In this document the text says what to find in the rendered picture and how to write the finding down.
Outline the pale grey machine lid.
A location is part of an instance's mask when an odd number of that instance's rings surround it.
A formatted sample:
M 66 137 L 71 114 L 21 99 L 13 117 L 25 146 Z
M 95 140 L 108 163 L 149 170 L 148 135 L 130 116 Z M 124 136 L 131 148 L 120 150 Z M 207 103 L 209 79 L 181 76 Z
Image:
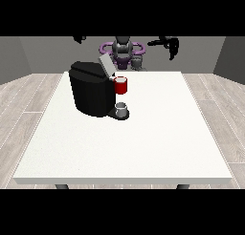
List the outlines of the pale grey machine lid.
M 111 77 L 113 73 L 117 71 L 108 53 L 105 53 L 99 57 L 99 63 L 103 67 L 108 77 Z

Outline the small grey coffee pod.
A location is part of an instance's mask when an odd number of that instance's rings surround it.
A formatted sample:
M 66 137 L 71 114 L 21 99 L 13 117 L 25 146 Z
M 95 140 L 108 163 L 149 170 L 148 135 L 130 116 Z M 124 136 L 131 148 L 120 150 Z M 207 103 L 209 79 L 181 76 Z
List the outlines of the small grey coffee pod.
M 141 55 L 134 55 L 131 59 L 131 69 L 140 71 L 143 67 L 143 57 Z

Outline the black coffee machine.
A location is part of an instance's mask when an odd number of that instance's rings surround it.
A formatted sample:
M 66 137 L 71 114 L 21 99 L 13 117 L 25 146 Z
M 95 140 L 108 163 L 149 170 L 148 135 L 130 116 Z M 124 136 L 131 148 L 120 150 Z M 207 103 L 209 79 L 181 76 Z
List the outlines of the black coffee machine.
M 116 76 L 108 77 L 100 63 L 77 61 L 71 65 L 69 77 L 76 107 L 83 114 L 117 120 L 129 118 L 128 109 L 125 117 L 116 116 Z

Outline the red pod holder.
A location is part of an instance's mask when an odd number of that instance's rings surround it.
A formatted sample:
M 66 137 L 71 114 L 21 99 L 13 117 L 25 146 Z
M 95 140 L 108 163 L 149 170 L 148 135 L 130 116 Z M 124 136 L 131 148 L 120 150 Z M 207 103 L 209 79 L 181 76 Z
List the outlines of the red pod holder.
M 123 95 L 127 92 L 127 78 L 124 76 L 117 76 L 114 78 L 115 93 Z

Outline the small grey cup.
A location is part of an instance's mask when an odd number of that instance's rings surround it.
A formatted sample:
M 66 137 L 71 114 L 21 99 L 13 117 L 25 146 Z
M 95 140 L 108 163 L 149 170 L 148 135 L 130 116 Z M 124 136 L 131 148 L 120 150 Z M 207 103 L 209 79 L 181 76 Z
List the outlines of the small grey cup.
M 118 102 L 115 104 L 115 113 L 119 118 L 123 118 L 127 114 L 127 106 L 124 102 Z

